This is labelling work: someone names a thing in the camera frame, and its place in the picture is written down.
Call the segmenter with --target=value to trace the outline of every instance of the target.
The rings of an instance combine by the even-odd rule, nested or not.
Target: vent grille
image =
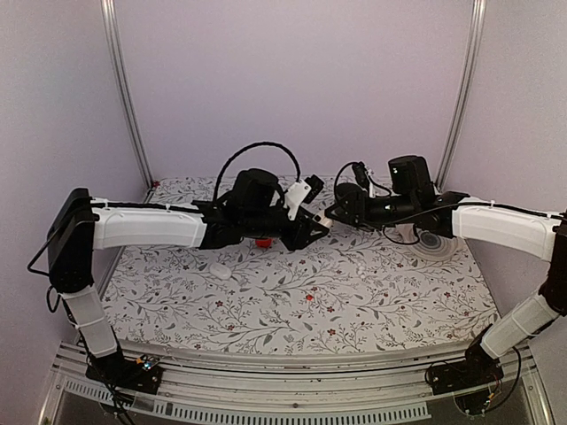
[[[112,404],[110,392],[96,383],[67,378],[66,390],[99,403]],[[132,407],[131,410],[199,425],[393,425],[431,418],[425,403],[356,413],[303,414],[230,412],[190,407],[181,403],[161,400],[154,400],[153,406],[148,407],[148,411],[136,407]]]

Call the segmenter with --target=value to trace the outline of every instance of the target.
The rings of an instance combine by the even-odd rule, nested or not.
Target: lavender wall
[[[98,0],[3,2],[0,69],[0,423],[28,425],[70,326],[26,263],[72,188],[139,200],[143,184]]]
[[[478,68],[448,189],[528,208],[567,207],[567,3],[488,2]],[[503,313],[547,265],[473,243]],[[567,321],[532,341],[556,423],[567,423]]]
[[[472,2],[122,0],[120,36],[156,176],[215,175],[277,140],[305,173],[415,153],[437,168]],[[259,151],[242,166],[291,164]]]

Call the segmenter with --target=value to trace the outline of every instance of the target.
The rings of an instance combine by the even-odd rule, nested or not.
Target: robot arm
[[[284,191],[260,169],[241,172],[217,202],[179,205],[127,204],[91,198],[75,189],[48,234],[49,278],[89,352],[87,376],[122,388],[156,393],[161,369],[155,359],[124,358],[90,274],[92,251],[124,245],[169,244],[217,249],[245,237],[280,238],[289,250],[326,236],[329,228],[300,205],[322,189],[316,176]]]
[[[534,212],[496,204],[459,192],[438,194],[424,158],[389,162],[396,195],[372,197],[362,163],[353,166],[356,184],[336,184],[336,203],[327,218],[381,230],[412,223],[439,236],[477,239],[528,252],[550,262],[540,289],[486,328],[465,352],[465,360],[428,370],[436,394],[462,390],[502,378],[499,357],[527,337],[536,336],[567,315],[567,221],[557,212]]]

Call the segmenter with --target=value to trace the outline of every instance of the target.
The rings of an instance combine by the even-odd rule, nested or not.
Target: red object
[[[259,248],[269,248],[272,246],[272,240],[269,239],[256,239],[256,246]]]

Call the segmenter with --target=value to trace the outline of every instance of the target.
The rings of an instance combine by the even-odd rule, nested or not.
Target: patterned table surface
[[[332,203],[332,178],[324,180],[325,190],[308,206],[312,212]],[[233,181],[226,179],[220,193]],[[151,200],[210,199],[213,186],[214,178],[165,179]],[[210,274],[214,262],[229,267],[232,277]],[[255,354],[465,341],[498,317],[466,244],[449,260],[430,261],[340,223],[295,252],[249,240],[214,251],[127,247],[103,301],[121,339]]]

